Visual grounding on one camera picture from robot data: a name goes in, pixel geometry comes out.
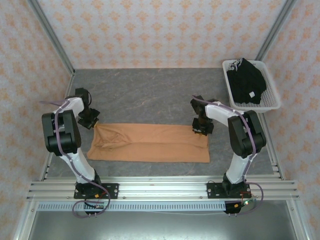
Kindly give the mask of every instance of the brown cloth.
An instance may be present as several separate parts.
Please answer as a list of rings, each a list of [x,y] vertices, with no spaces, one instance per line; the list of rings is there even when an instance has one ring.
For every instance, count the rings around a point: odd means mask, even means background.
[[[87,156],[126,162],[210,162],[208,137],[185,125],[97,123]]]

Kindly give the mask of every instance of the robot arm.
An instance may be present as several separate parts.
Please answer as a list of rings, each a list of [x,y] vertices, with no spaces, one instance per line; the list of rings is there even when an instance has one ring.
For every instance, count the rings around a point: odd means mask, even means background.
[[[42,127],[44,142],[47,150],[64,160],[76,176],[76,189],[84,198],[91,198],[101,190],[88,183],[87,180],[101,185],[101,181],[96,171],[88,164],[81,150],[81,136],[77,126],[78,123],[90,129],[98,121],[99,111],[89,108],[89,92],[84,88],[77,88],[75,96],[66,99],[68,104],[63,103],[54,112],[42,115]],[[56,134],[56,119],[59,129],[59,141],[62,155],[58,146]]]
[[[231,165],[223,177],[222,185],[227,195],[231,196],[233,194],[232,189],[245,186],[244,179],[252,160],[267,144],[258,116],[252,110],[247,112],[235,111],[216,99],[204,101],[201,96],[194,97],[191,105],[198,115],[198,118],[195,118],[192,123],[195,133],[212,134],[214,129],[213,119],[229,129],[230,144],[234,153]],[[249,127],[254,146],[248,129],[239,115],[243,116]]]

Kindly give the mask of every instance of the cable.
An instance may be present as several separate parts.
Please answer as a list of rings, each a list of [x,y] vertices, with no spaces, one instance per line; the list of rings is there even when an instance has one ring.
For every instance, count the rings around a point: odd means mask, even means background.
[[[257,206],[255,206],[253,209],[251,209],[251,210],[249,210],[249,211],[240,212],[240,213],[235,214],[235,215],[237,215],[237,216],[238,216],[238,215],[246,215],[246,214],[252,213],[253,211],[257,210],[257,209],[261,206],[261,204],[262,204],[262,202],[263,202],[263,200],[264,200],[264,190],[262,189],[262,187],[260,186],[260,184],[258,184],[258,183],[256,183],[256,182],[248,182],[248,181],[245,181],[245,183],[246,183],[246,184],[256,185],[256,186],[261,190],[261,200],[259,201],[259,203],[257,204]]]
[[[64,102],[65,102],[65,103],[63,103],[62,106],[60,106],[60,107],[58,108],[58,110],[56,111],[55,116],[54,116],[54,128],[55,128],[55,134],[56,134],[56,141],[57,141],[58,149],[59,149],[60,153],[61,153],[63,156],[66,156],[66,157],[68,158],[68,160],[70,161],[70,165],[71,165],[73,171],[74,171],[78,176],[80,176],[83,180],[87,181],[88,183],[90,183],[90,184],[92,184],[92,185],[94,185],[94,186],[102,189],[102,190],[103,190],[104,192],[106,192],[106,194],[108,195],[108,203],[107,203],[107,205],[106,205],[106,206],[104,207],[104,209],[102,209],[100,212],[94,214],[95,216],[98,216],[98,215],[103,214],[103,213],[107,210],[107,208],[108,208],[109,205],[110,205],[111,197],[110,197],[110,194],[109,194],[109,192],[108,192],[107,189],[105,189],[103,186],[101,186],[101,185],[99,185],[99,184],[97,184],[97,183],[89,180],[89,179],[86,178],[85,176],[83,176],[83,175],[76,169],[76,167],[75,167],[75,165],[74,165],[71,157],[70,157],[68,154],[66,154],[66,153],[63,151],[63,149],[62,149],[61,140],[60,140],[60,133],[59,133],[59,125],[58,125],[58,115],[59,115],[59,113],[60,113],[66,106],[69,105],[70,101],[69,101],[68,99],[66,99]],[[85,218],[90,218],[91,214],[89,214],[89,215],[84,215],[84,216],[81,216],[81,215],[76,214],[76,212],[75,212],[75,207],[76,207],[76,205],[79,204],[79,203],[97,204],[98,202],[97,202],[97,201],[92,201],[92,200],[80,200],[80,201],[77,201],[77,202],[73,205],[73,207],[72,207],[72,214],[73,214],[75,217],[77,217],[77,218],[85,219]]]
[[[90,102],[89,102],[89,104],[88,104],[88,106],[90,106],[91,105],[91,102],[92,102],[92,97],[91,97],[91,93],[88,91],[88,94],[89,94],[89,96],[90,96]]]
[[[241,204],[243,203],[243,200],[244,200],[244,194],[251,194],[251,196],[253,196],[254,198],[256,197],[255,195],[253,195],[250,191],[241,191],[240,194],[242,195],[241,197]]]
[[[142,213],[155,213],[155,214],[175,214],[175,215],[189,215],[189,216],[209,216],[209,215],[217,215],[224,214],[224,212],[215,212],[215,213],[182,213],[182,212],[168,212],[168,211],[141,211]]]
[[[246,130],[248,132],[249,139],[250,139],[250,142],[251,142],[251,145],[252,145],[252,155],[249,157],[249,159],[251,160],[254,157],[254,155],[256,155],[257,149],[256,149],[256,145],[255,145],[255,142],[254,142],[254,138],[252,136],[252,133],[250,131],[250,128],[248,126],[247,121],[245,120],[244,116],[242,116],[242,114],[240,112],[234,110],[233,108],[231,108],[229,106],[223,105],[222,103],[215,103],[215,102],[211,102],[211,101],[201,100],[201,99],[197,98],[195,95],[192,95],[192,98],[194,100],[198,101],[198,102],[201,102],[201,103],[204,103],[204,104],[209,104],[209,105],[214,105],[214,106],[226,109],[226,110],[228,110],[228,111],[230,111],[232,113],[237,114],[241,118],[241,120],[242,120],[242,122],[243,122],[243,124],[244,124],[244,126],[245,126],[245,128],[246,128]]]

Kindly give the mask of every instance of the wall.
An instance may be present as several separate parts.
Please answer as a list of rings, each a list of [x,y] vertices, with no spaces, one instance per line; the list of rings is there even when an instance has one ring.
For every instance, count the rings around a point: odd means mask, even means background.
[[[282,100],[280,110],[267,114],[276,150],[285,176],[299,181],[309,224],[320,236],[319,1],[297,2],[264,61]]]
[[[285,0],[40,0],[75,69],[254,59]]]
[[[10,240],[47,151],[40,100],[64,97],[70,75],[26,0],[0,2],[0,239]]]

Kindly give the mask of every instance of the white plastic basket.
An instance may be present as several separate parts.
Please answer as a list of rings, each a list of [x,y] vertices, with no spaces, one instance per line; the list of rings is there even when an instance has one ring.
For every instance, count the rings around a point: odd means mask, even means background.
[[[229,93],[230,106],[236,110],[248,111],[254,110],[257,113],[265,113],[272,109],[278,109],[281,106],[280,97],[277,93],[276,86],[273,78],[271,77],[267,66],[262,61],[248,60],[252,63],[257,69],[259,69],[262,73],[262,76],[266,83],[266,90],[261,95],[260,104],[254,103],[238,103],[234,101],[232,96],[232,92],[230,89],[229,79],[227,75],[227,71],[230,70],[231,64],[233,64],[235,60],[226,60],[222,63],[225,83]]]

